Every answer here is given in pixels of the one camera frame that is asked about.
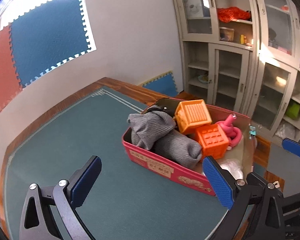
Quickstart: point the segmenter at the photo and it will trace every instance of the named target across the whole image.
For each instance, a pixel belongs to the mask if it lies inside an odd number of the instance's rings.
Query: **orange toy block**
[[[209,155],[220,159],[229,146],[229,139],[218,124],[198,127],[195,131],[195,140],[202,146],[202,159]]]
[[[212,123],[204,100],[182,101],[178,104],[175,117],[182,134],[195,132],[195,128]]]

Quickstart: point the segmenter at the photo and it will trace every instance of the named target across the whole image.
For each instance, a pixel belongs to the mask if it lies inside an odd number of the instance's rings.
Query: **pink twisted toy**
[[[217,122],[217,124],[220,125],[220,127],[222,128],[222,130],[225,132],[225,134],[228,136],[229,138],[229,146],[230,148],[228,148],[228,150],[231,150],[234,146],[236,146],[241,138],[242,138],[242,132],[239,128],[234,127],[232,125],[233,121],[237,119],[235,114],[230,114],[227,119],[225,119],[224,121],[219,121]]]

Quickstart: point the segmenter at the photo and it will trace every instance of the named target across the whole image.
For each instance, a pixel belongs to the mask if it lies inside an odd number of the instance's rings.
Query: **red plastic bag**
[[[219,8],[218,18],[220,21],[228,23],[232,20],[248,20],[251,18],[251,14],[238,7]]]

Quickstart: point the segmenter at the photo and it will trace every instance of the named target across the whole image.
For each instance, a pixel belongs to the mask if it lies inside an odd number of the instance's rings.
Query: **gray cloth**
[[[157,140],[153,152],[188,169],[193,169],[202,156],[201,145],[176,130]]]
[[[127,122],[132,129],[132,144],[146,150],[150,150],[156,140],[165,136],[176,126],[176,122],[170,115],[159,111],[129,114]]]

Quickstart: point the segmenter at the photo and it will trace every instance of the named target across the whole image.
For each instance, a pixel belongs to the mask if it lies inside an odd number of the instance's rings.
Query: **pink box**
[[[169,107],[169,109],[176,109],[180,101],[183,100],[163,98],[157,101],[155,105],[166,106]],[[209,109],[213,122],[224,120],[230,113],[234,113],[233,111],[229,111],[216,106],[207,105],[207,107]],[[238,113],[235,114],[237,115],[237,119],[234,125],[240,128],[242,130],[242,133],[246,134],[246,137],[248,138],[250,123],[249,117]],[[237,156],[230,156],[229,158],[237,157],[239,159],[243,166],[243,174],[246,177],[247,174],[251,172],[254,145],[252,140],[244,140],[244,150],[242,151],[242,154],[236,153]],[[131,143],[131,128],[129,128],[122,136],[122,144],[125,147],[130,160],[132,160],[133,162],[183,186],[195,189],[208,195],[215,196],[215,193],[206,176],[196,171],[185,168],[155,153],[133,145]]]

